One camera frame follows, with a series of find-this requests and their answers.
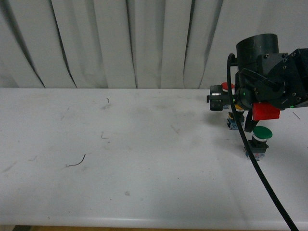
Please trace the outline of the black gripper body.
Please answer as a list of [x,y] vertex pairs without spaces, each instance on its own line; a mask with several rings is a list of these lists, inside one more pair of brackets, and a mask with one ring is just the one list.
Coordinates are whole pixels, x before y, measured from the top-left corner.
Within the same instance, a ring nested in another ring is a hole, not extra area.
[[252,67],[239,70],[235,101],[251,110],[254,103],[269,103],[284,110],[308,106],[308,53],[267,53]]

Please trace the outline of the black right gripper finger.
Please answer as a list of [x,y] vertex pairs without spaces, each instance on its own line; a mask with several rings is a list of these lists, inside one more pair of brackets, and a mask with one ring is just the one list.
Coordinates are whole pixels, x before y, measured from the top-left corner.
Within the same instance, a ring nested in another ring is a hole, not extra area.
[[252,132],[254,128],[257,126],[257,124],[258,121],[253,119],[253,111],[249,110],[245,120],[244,131]]

